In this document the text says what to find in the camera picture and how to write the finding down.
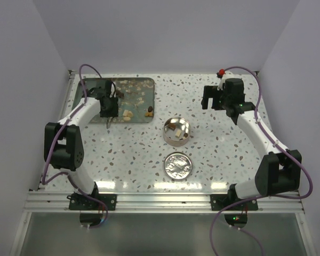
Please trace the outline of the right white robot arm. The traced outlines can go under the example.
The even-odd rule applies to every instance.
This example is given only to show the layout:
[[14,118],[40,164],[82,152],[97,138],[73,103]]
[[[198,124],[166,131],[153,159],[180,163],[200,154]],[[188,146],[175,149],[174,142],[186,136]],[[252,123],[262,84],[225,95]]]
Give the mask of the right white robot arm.
[[298,150],[289,150],[261,124],[255,105],[245,100],[244,83],[240,78],[223,79],[218,86],[204,86],[201,105],[207,109],[224,110],[249,138],[261,162],[253,179],[230,185],[227,203],[240,209],[247,198],[272,196],[295,191],[300,185],[302,156]]

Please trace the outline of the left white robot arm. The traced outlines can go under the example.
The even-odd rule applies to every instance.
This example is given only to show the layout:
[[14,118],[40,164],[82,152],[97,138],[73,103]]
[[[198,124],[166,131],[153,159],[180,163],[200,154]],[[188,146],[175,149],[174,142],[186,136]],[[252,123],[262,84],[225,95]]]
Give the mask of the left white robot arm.
[[113,81],[98,79],[97,86],[85,89],[78,105],[63,119],[49,122],[44,130],[44,160],[42,184],[66,175],[82,204],[92,210],[99,206],[100,196],[94,192],[95,182],[83,166],[84,146],[81,132],[99,115],[111,119],[118,117],[118,97]]

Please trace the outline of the brown chocolate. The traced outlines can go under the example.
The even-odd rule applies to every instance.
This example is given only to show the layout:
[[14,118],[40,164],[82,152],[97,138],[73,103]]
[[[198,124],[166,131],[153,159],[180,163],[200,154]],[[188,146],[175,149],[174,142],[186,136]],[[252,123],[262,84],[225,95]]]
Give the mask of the brown chocolate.
[[176,125],[174,123],[169,123],[168,124],[168,128],[171,130],[175,130],[176,129]]

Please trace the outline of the white chocolate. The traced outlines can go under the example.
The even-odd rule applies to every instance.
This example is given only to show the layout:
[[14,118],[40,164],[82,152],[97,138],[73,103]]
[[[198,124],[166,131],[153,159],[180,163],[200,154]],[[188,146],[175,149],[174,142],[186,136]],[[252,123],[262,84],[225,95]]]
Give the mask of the white chocolate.
[[175,133],[175,137],[176,138],[180,138],[182,131],[181,130],[177,130]]

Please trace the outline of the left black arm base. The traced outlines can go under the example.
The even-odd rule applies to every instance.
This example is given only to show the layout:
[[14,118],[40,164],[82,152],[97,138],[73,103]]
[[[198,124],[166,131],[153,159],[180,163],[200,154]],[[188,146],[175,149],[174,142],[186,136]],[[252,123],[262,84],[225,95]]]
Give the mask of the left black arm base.
[[117,203],[116,194],[98,194],[93,199],[84,195],[73,193],[67,196],[69,200],[69,209],[73,211],[95,211],[108,210],[114,211]]

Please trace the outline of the metal tweezers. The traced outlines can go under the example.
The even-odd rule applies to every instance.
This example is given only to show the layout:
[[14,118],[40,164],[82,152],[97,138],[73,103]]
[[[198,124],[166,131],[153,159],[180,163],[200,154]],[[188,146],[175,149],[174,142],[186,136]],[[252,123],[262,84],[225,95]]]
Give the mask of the metal tweezers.
[[114,117],[108,117],[106,122],[106,129],[109,129],[111,127],[111,124],[115,118]]

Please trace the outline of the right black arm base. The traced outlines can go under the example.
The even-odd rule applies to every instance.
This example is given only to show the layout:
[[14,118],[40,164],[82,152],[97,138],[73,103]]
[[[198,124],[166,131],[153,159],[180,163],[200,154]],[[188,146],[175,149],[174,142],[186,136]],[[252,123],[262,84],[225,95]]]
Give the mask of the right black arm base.
[[237,203],[237,205],[228,209],[228,211],[257,211],[259,209],[257,201],[249,201],[245,203],[239,203],[240,199],[230,199],[227,194],[211,194],[210,204],[212,211],[220,211],[223,208]]

